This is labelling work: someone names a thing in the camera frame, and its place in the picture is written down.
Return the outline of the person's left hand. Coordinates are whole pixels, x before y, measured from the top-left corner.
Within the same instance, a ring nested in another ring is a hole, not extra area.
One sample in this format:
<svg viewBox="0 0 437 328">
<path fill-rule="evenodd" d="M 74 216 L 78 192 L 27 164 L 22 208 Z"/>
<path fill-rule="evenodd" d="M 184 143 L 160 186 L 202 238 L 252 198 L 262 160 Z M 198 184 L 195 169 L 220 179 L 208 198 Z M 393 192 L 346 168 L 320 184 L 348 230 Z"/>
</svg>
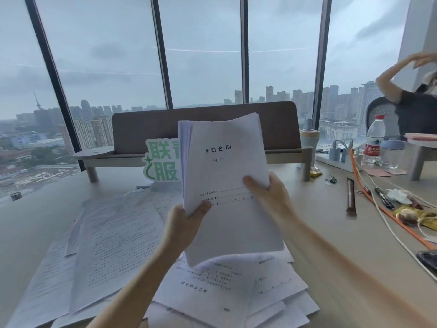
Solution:
<svg viewBox="0 0 437 328">
<path fill-rule="evenodd" d="M 170 210 L 160 245 L 165 257 L 176 260 L 193 242 L 201 223 L 188 219 L 191 214 L 186 213 L 182 203 Z"/>
</svg>

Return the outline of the stack of white documents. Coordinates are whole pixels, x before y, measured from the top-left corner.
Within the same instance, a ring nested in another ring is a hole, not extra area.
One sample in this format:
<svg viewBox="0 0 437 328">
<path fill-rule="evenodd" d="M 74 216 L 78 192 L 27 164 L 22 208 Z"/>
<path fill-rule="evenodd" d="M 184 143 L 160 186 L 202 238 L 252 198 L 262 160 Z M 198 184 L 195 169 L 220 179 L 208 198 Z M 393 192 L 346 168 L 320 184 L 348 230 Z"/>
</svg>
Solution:
<svg viewBox="0 0 437 328">
<path fill-rule="evenodd" d="M 191 215 L 203 202 L 211 208 L 185 250 L 187 264 L 234 254 L 284 249 L 281 233 L 243 177 L 270 184 L 258 113 L 229 121 L 178 121 L 183 207 Z"/>
</svg>

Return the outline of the person's right forearm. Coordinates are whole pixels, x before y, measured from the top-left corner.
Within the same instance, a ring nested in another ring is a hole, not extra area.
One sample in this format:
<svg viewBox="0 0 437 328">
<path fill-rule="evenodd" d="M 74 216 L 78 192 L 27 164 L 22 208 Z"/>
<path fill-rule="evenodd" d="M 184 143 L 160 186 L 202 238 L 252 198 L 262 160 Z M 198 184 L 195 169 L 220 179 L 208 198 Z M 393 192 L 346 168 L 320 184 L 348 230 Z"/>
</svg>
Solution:
<svg viewBox="0 0 437 328">
<path fill-rule="evenodd" d="M 308 328 L 437 328 L 295 216 L 275 221 L 320 307 Z"/>
</svg>

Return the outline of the person's left forearm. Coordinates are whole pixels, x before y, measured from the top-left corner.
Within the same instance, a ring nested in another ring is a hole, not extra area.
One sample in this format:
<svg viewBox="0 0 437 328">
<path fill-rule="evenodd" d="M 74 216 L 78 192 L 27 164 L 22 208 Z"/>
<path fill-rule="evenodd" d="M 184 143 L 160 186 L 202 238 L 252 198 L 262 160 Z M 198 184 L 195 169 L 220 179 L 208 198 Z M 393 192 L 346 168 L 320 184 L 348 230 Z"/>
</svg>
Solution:
<svg viewBox="0 0 437 328">
<path fill-rule="evenodd" d="M 86 328 L 139 328 L 163 278 L 187 246 L 176 239 L 166 240 Z"/>
</svg>

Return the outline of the green and white cutout sign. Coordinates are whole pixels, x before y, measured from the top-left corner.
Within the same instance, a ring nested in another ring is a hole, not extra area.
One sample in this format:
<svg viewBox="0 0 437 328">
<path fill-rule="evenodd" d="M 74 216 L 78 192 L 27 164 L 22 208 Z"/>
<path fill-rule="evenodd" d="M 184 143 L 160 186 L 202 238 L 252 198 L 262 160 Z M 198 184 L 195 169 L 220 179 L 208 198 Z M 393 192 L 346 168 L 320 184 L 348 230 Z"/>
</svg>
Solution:
<svg viewBox="0 0 437 328">
<path fill-rule="evenodd" d="M 142 158 L 143 175 L 154 182 L 181 182 L 181 159 L 177 138 L 155 138 L 145 141 L 148 151 Z"/>
</svg>

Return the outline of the grey tumbler with yellow band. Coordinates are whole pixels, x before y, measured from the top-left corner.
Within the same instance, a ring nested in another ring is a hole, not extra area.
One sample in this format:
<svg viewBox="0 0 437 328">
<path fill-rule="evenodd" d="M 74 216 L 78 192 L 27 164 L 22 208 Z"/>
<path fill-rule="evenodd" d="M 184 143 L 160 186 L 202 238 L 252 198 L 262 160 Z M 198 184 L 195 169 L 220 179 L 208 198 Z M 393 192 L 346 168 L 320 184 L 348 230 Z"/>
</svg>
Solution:
<svg viewBox="0 0 437 328">
<path fill-rule="evenodd" d="M 320 139 L 320 131 L 313 128 L 313 119 L 307 118 L 303 129 L 300 130 L 300 140 L 303 148 L 311 149 L 311 160 L 314 164 L 315 153 Z"/>
</svg>

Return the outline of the white plug charger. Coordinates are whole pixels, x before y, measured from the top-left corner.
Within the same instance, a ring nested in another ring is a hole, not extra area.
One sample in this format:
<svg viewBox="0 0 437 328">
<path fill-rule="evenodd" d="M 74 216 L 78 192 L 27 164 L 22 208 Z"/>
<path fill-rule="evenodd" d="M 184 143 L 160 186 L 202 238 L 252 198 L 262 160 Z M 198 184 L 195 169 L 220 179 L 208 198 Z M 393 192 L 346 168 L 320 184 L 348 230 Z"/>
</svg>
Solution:
<svg viewBox="0 0 437 328">
<path fill-rule="evenodd" d="M 340 161 L 341 145 L 342 145 L 341 140 L 336 139 L 333 141 L 332 146 L 331 146 L 330 151 L 329 151 L 329 160 L 334 161 L 334 162 Z"/>
</svg>

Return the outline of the scattered pile of paper sheets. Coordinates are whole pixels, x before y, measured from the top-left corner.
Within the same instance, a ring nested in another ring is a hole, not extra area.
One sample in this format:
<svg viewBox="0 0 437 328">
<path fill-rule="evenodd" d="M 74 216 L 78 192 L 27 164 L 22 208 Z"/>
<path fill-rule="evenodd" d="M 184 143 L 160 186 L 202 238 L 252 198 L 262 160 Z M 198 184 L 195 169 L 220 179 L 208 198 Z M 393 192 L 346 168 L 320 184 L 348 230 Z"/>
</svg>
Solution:
<svg viewBox="0 0 437 328">
<path fill-rule="evenodd" d="M 49 247 L 5 328 L 63 328 L 99 313 L 158 248 L 159 208 L 146 202 L 119 217 L 82 224 L 76 254 L 64 255 L 68 235 Z M 320 307 L 279 252 L 208 256 L 189 266 L 180 257 L 146 312 L 150 328 L 299 328 Z"/>
</svg>

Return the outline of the brown desk divider shelf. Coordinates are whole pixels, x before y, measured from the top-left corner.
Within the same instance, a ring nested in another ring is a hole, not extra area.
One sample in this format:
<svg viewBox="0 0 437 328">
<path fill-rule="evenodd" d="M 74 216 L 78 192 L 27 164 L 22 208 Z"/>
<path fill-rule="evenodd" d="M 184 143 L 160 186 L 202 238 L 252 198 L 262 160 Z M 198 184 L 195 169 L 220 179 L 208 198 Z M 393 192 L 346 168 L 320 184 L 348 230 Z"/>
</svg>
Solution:
<svg viewBox="0 0 437 328">
<path fill-rule="evenodd" d="M 267 163 L 301 164 L 301 179 L 308 182 L 312 152 L 301 143 L 292 101 L 116 113 L 112 116 L 114 145 L 82 150 L 74 158 L 84 161 L 90 182 L 97 182 L 96 167 L 144 166 L 145 141 L 177 138 L 178 121 L 228 121 L 254 112 L 260 118 Z"/>
</svg>

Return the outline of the red label water bottle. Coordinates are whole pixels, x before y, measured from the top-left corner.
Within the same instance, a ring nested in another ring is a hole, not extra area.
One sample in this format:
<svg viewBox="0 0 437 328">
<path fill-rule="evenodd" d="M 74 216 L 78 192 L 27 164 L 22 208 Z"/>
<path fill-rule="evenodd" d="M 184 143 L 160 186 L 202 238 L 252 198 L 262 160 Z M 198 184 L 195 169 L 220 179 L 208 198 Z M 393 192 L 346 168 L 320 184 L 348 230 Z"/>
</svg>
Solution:
<svg viewBox="0 0 437 328">
<path fill-rule="evenodd" d="M 385 138 L 385 115 L 376 115 L 367 131 L 367 142 L 363 151 L 363 162 L 375 164 L 380 160 L 380 146 Z"/>
</svg>

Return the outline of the black pen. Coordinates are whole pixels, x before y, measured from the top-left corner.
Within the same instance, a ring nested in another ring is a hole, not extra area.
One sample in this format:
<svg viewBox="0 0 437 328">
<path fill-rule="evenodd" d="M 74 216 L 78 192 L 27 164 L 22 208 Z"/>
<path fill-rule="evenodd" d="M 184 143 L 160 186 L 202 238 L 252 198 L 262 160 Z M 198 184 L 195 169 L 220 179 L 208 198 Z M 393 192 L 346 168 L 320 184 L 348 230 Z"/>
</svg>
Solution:
<svg viewBox="0 0 437 328">
<path fill-rule="evenodd" d="M 388 200 L 386 193 L 384 190 L 382 190 L 379 187 L 375 187 L 374 188 L 375 193 L 380 197 L 382 203 L 384 204 L 384 206 L 388 209 L 393 211 L 395 209 L 395 206 Z"/>
</svg>

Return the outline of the dark window mullion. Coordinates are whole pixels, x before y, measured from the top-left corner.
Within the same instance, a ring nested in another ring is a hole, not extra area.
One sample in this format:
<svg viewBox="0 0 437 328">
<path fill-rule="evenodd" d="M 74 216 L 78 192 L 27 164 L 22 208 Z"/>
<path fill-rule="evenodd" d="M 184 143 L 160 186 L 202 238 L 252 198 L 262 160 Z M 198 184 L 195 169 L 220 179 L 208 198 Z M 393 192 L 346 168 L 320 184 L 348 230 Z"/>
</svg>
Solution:
<svg viewBox="0 0 437 328">
<path fill-rule="evenodd" d="M 249 104 L 249 37 L 248 37 L 248 0 L 239 0 L 240 4 L 240 41 L 243 104 Z"/>
<path fill-rule="evenodd" d="M 69 105 L 67 102 L 67 98 L 64 94 L 64 90 L 62 87 L 62 83 L 60 81 L 60 77 L 58 74 L 58 70 L 56 67 L 56 63 L 52 56 L 51 48 L 48 43 L 48 39 L 46 36 L 45 29 L 43 27 L 41 16 L 39 14 L 36 1 L 35 0 L 24 0 L 31 24 L 34 28 L 36 39 L 38 41 L 41 54 L 48 72 L 48 76 L 50 78 L 52 88 L 54 90 L 55 96 L 57 98 L 57 102 L 61 113 L 63 115 L 63 120 L 72 143 L 73 152 L 78 153 L 81 151 L 80 142 L 74 127 L 74 121 L 71 116 Z"/>
<path fill-rule="evenodd" d="M 161 70 L 166 108 L 173 109 L 173 100 L 171 94 L 170 79 L 168 74 L 167 57 L 166 57 L 166 49 L 163 39 L 159 2 L 158 0 L 150 0 L 150 3 L 151 3 L 154 28 L 155 28 L 156 48 L 157 48 L 158 58 L 160 62 L 160 70 Z"/>
<path fill-rule="evenodd" d="M 330 29 L 332 0 L 322 0 L 322 11 L 320 19 L 319 43 L 315 71 L 315 87 L 313 99 L 313 123 L 315 130 L 319 129 L 321 104 L 323 97 L 323 83 L 325 77 L 325 62 L 327 54 L 327 44 Z"/>
</svg>

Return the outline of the glass jar with blue lid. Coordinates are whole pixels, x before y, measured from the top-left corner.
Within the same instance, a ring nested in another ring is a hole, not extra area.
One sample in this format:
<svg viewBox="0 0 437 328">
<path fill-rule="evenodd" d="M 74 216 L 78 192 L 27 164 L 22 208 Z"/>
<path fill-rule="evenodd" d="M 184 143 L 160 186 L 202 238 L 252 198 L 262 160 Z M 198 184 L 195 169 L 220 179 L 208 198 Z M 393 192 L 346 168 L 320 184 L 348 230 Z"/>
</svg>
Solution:
<svg viewBox="0 0 437 328">
<path fill-rule="evenodd" d="M 396 169 L 402 160 L 406 149 L 403 140 L 389 139 L 380 144 L 380 160 L 378 165 L 385 169 Z"/>
</svg>

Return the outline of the crumpled white tissue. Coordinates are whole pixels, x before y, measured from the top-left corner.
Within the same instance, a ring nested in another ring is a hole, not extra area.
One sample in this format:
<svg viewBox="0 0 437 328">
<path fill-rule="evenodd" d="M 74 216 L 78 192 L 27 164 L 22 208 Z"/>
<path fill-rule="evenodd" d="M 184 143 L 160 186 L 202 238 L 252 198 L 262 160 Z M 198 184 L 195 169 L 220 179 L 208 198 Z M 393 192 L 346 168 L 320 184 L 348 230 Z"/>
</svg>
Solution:
<svg viewBox="0 0 437 328">
<path fill-rule="evenodd" d="M 409 198 L 409 192 L 404 190 L 390 189 L 387 192 L 387 197 L 403 205 L 412 205 L 412 200 Z"/>
</svg>

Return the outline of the grey desk riser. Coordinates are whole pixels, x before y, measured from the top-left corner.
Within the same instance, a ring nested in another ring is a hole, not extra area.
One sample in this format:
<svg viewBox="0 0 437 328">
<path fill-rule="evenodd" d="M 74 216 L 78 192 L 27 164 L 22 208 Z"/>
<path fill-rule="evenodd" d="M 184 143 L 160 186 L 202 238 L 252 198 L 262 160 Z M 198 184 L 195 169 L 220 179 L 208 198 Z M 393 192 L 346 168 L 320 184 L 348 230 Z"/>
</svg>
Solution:
<svg viewBox="0 0 437 328">
<path fill-rule="evenodd" d="M 408 180 L 415 182 L 420 179 L 425 162 L 437 161 L 437 141 L 416 141 L 407 139 L 407 142 L 417 147 L 409 171 L 407 172 Z"/>
</svg>

